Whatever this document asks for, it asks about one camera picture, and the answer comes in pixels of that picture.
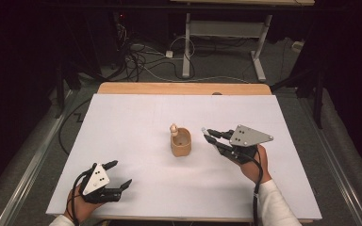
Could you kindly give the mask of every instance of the small wooden cup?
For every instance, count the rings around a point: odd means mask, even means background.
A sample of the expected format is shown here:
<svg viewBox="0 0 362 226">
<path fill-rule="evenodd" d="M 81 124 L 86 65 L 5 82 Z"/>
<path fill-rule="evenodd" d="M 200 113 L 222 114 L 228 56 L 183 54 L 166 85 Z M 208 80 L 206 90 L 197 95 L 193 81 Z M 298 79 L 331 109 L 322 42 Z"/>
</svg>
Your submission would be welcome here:
<svg viewBox="0 0 362 226">
<path fill-rule="evenodd" d="M 186 128 L 178 128 L 177 136 L 171 136 L 172 152 L 175 157 L 187 156 L 191 150 L 190 133 Z"/>
</svg>

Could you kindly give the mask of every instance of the wrist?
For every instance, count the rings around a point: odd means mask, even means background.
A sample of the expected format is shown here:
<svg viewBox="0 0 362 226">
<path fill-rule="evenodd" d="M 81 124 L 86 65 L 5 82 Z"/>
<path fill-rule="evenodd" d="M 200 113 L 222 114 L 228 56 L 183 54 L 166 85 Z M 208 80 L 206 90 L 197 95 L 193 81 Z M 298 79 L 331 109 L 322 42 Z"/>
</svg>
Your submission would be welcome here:
<svg viewBox="0 0 362 226">
<path fill-rule="evenodd" d="M 69 219 L 72 223 L 74 223 L 72 217 L 70 217 L 70 215 L 67 211 L 64 212 L 63 216 L 66 217 L 67 219 Z"/>
<path fill-rule="evenodd" d="M 266 183 L 271 179 L 272 179 L 272 177 L 270 176 L 270 174 L 268 172 L 263 172 L 263 177 L 261 178 L 260 184 Z"/>
</svg>

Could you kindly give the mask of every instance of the gray floor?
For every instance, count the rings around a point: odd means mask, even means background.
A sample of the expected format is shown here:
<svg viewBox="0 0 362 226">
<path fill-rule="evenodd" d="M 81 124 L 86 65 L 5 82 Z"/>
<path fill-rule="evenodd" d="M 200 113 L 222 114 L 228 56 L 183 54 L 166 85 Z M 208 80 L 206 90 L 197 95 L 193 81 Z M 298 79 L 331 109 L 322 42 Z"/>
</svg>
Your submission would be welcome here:
<svg viewBox="0 0 362 226">
<path fill-rule="evenodd" d="M 208 45 L 208 48 L 199 47 L 203 44 Z M 260 59 L 268 78 L 266 82 L 268 85 L 288 77 L 298 57 L 297 53 L 290 50 L 291 44 L 291 40 L 284 40 L 276 44 L 265 45 Z M 195 82 L 241 83 L 244 81 L 258 83 L 250 60 L 250 53 L 247 51 L 255 49 L 254 40 L 247 40 L 240 47 L 219 45 L 215 53 L 212 52 L 213 46 L 210 46 L 209 42 L 197 43 L 196 46 L 195 56 L 192 57 L 195 70 L 195 76 L 192 79 Z M 145 56 L 150 60 L 160 58 L 160 56 Z M 181 60 L 168 61 L 175 64 L 176 71 L 180 75 Z M 104 71 L 110 73 L 110 68 L 105 67 Z M 165 82 L 167 80 L 180 81 L 174 76 L 171 64 L 159 65 L 154 67 L 150 73 L 143 72 L 140 75 L 141 82 Z M 71 109 L 89 99 L 99 87 L 99 83 L 86 78 L 85 75 L 81 75 L 81 81 L 82 89 L 68 98 L 68 100 L 74 98 L 72 103 L 68 103 Z M 310 225 L 362 225 L 362 161 L 354 149 L 343 123 L 337 116 L 326 90 L 321 115 L 324 127 L 322 130 L 316 128 L 310 117 L 312 102 L 310 98 L 298 99 L 294 89 L 286 88 L 279 89 L 274 94 L 277 96 L 322 213 L 323 219 Z M 0 216 L 16 186 L 21 182 L 31 159 L 41 149 L 49 131 L 58 122 L 55 119 L 56 110 L 56 106 L 52 105 L 0 178 Z M 88 104 L 85 104 L 75 112 L 85 115 L 87 110 Z M 67 150 L 71 150 L 81 126 L 81 122 L 77 122 L 76 119 L 77 116 L 70 116 L 63 126 L 61 137 Z M 58 134 L 55 134 L 47 147 L 44 161 L 39 164 L 40 168 L 35 182 L 29 185 L 30 189 L 25 192 L 24 201 L 17 203 L 18 211 L 12 213 L 8 225 L 48 225 L 54 219 L 52 216 L 47 216 L 45 211 L 66 159 L 67 155 L 58 143 Z M 91 219 L 85 225 L 92 225 L 94 222 L 96 221 Z M 116 225 L 190 225 L 190 222 L 132 220 L 116 220 L 115 223 Z M 193 225 L 225 224 L 229 223 L 193 223 Z"/>
</svg>

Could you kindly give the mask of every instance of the human hand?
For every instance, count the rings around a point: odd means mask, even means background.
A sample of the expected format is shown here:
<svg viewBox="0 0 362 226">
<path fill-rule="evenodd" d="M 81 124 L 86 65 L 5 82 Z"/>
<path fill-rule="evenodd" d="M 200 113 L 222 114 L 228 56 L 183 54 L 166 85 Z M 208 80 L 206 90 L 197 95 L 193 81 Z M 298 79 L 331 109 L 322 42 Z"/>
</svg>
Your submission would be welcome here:
<svg viewBox="0 0 362 226">
<path fill-rule="evenodd" d="M 87 218 L 90 217 L 92 212 L 102 206 L 104 203 L 89 203 L 85 202 L 84 199 L 81 197 L 79 193 L 80 186 L 75 188 L 75 196 L 74 196 L 74 210 L 75 210 L 75 217 L 78 219 L 78 222 L 81 223 Z M 69 192 L 69 196 L 67 198 L 67 211 L 64 212 L 63 216 L 68 218 L 69 220 L 73 221 L 72 219 L 72 190 Z"/>
<path fill-rule="evenodd" d="M 272 177 L 270 176 L 269 170 L 268 170 L 266 149 L 261 145 L 257 145 L 257 149 L 258 149 L 258 152 L 255 155 L 255 160 L 258 163 L 260 163 L 261 168 L 263 169 L 263 177 L 260 181 L 260 184 L 262 184 L 262 183 L 265 183 L 265 182 L 268 182 L 269 180 L 271 180 Z M 257 181 L 259 179 L 259 169 L 258 169 L 258 166 L 254 162 L 250 161 L 250 162 L 247 162 L 242 165 L 239 164 L 238 162 L 235 162 L 235 163 L 240 166 L 240 170 L 247 178 L 249 178 L 255 184 L 257 183 Z"/>
</svg>

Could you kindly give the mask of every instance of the white table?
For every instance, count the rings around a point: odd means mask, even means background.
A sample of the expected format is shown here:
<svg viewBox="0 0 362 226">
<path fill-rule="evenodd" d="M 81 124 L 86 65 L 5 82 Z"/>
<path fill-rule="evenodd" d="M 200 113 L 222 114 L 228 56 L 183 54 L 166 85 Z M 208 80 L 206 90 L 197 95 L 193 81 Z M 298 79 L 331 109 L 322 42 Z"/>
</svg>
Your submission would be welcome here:
<svg viewBox="0 0 362 226">
<path fill-rule="evenodd" d="M 191 132 L 189 156 L 172 154 L 173 122 Z M 68 192 L 82 171 L 93 163 L 118 160 L 107 171 L 107 187 L 133 182 L 119 202 L 96 210 L 95 218 L 252 221 L 254 184 L 201 132 L 203 126 L 227 131 L 238 124 L 274 136 L 263 144 L 271 176 L 298 219 L 320 219 L 272 95 L 95 94 L 46 213 L 64 212 Z"/>
</svg>

